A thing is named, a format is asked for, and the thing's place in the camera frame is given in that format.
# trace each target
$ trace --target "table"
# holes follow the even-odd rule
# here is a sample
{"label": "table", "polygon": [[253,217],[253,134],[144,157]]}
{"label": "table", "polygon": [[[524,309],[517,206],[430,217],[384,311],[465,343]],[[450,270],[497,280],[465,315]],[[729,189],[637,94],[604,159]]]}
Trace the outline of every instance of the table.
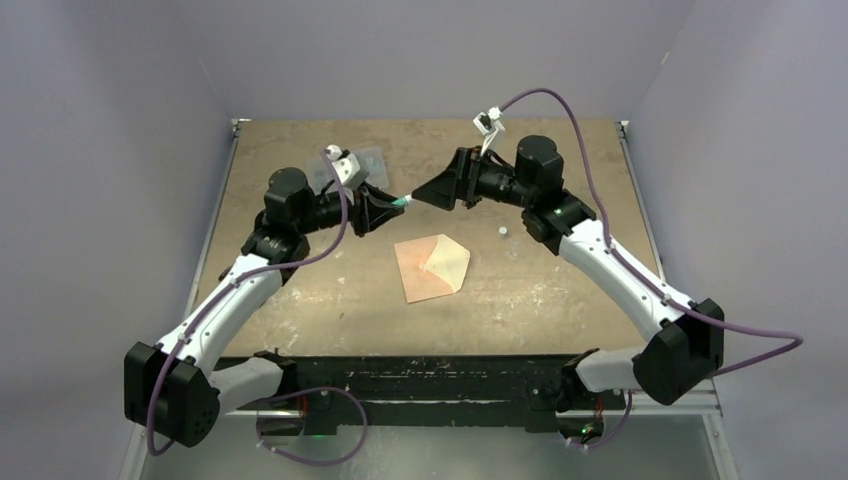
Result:
{"label": "table", "polygon": [[[546,135],[565,158],[565,185],[592,208],[577,142],[563,119],[509,119],[498,151],[513,161],[518,141]],[[613,235],[648,268],[653,251],[612,120],[581,121],[590,163]],[[250,121],[241,137],[198,285],[198,301],[239,254],[263,208],[268,177],[305,170],[320,148],[382,148],[394,195],[442,171],[459,146],[481,141],[468,119]],[[509,235],[501,238],[498,228]],[[312,255],[335,229],[310,235]],[[471,252],[462,289],[407,304],[393,245],[446,234]],[[225,354],[278,348],[284,355],[458,355],[579,353],[644,341],[606,294],[524,231],[519,209],[483,201],[445,212],[413,204],[365,238],[346,235],[327,259],[301,268],[239,331]]]}

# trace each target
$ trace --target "envelope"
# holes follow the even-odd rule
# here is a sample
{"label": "envelope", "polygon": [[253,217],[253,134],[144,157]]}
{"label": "envelope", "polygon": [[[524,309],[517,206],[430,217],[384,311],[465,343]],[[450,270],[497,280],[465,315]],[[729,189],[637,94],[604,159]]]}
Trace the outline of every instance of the envelope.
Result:
{"label": "envelope", "polygon": [[395,244],[406,302],[456,293],[462,288],[471,252],[447,235]]}

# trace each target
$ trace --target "gray wall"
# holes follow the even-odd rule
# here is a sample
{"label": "gray wall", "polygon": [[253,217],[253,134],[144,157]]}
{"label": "gray wall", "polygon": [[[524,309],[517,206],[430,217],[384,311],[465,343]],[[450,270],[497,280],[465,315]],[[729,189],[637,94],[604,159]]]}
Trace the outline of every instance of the gray wall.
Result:
{"label": "gray wall", "polygon": [[844,478],[846,23],[844,0],[700,0],[630,124],[669,277],[807,340],[717,381],[745,479]]}
{"label": "gray wall", "polygon": [[115,478],[123,355],[182,315],[230,125],[175,18],[0,10],[3,478]]}
{"label": "gray wall", "polygon": [[250,118],[467,117],[540,85],[629,118],[694,4],[173,1],[228,113]]}

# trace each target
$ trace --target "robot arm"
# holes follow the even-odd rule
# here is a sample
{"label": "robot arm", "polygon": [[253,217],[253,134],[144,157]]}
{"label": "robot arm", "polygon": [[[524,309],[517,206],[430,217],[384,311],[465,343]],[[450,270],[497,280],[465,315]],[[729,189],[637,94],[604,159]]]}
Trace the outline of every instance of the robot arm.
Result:
{"label": "robot arm", "polygon": [[[265,209],[257,215],[241,255],[219,278],[221,283],[154,346],[138,342],[127,353],[124,413],[129,420],[147,425],[148,410],[153,408],[155,431],[190,447],[206,437],[219,415],[288,386],[284,383],[294,377],[287,374],[291,362],[269,352],[213,371],[248,318],[296,271],[268,267],[304,260],[309,254],[306,235],[339,225],[341,202],[347,203],[348,221],[360,237],[404,212],[399,203],[393,203],[397,198],[365,182],[368,171],[353,154],[332,145],[328,152],[344,192],[328,192],[332,186],[328,184],[316,193],[306,175],[295,168],[275,172],[265,192]],[[263,268],[267,271],[240,280]],[[186,335],[196,321],[194,331]],[[151,406],[157,377],[174,351],[178,353]]]}
{"label": "robot arm", "polygon": [[663,283],[612,239],[612,248],[664,295],[657,296],[630,273],[611,254],[595,213],[563,188],[563,159],[551,139],[522,139],[514,167],[496,163],[493,157],[500,160],[491,150],[459,148],[448,168],[413,191],[412,197],[445,210],[452,210],[457,200],[472,208],[483,198],[522,208],[527,232],[600,286],[648,341],[644,349],[596,349],[570,362],[564,371],[563,409],[593,392],[611,389],[644,390],[670,405],[721,366],[722,330],[690,318],[665,300],[673,297],[718,319],[724,318],[721,309],[709,299],[695,303]]}

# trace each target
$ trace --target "tan table surface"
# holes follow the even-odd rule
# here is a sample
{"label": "tan table surface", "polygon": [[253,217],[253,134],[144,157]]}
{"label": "tan table surface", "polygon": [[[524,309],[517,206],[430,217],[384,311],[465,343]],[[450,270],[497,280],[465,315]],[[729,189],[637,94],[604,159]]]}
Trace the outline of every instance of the tan table surface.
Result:
{"label": "tan table surface", "polygon": [[[509,119],[506,127],[498,148],[505,159],[514,160],[526,135],[552,138],[565,158],[566,188],[595,208],[567,120]],[[613,235],[656,271],[615,124],[590,119],[581,128]],[[305,169],[330,143],[352,150],[380,146],[387,191],[399,196],[442,171],[457,147],[479,142],[467,119],[246,122],[198,298],[212,291],[239,254],[275,170]],[[509,229],[505,239],[498,236],[500,226]],[[465,283],[454,295],[407,304],[393,245],[440,233],[471,251]],[[310,235],[311,255],[336,234]],[[458,204],[453,212],[417,203],[365,238],[350,230],[334,254],[298,270],[254,313],[226,354],[274,348],[287,355],[579,353],[643,343],[599,287],[527,235],[518,208],[484,200],[472,210]]]}

